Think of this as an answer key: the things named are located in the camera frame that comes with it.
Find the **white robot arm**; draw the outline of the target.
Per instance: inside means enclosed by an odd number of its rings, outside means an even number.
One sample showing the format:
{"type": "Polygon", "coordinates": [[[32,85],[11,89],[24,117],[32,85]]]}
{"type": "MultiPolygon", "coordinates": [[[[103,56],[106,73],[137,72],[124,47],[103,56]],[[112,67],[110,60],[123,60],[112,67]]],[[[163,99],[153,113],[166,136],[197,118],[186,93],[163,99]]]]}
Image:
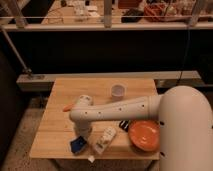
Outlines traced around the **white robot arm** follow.
{"type": "Polygon", "coordinates": [[[79,97],[69,114],[79,133],[93,121],[156,119],[160,123],[160,171],[213,171],[213,110],[207,98],[190,86],[161,95],[104,105],[79,97]]]}

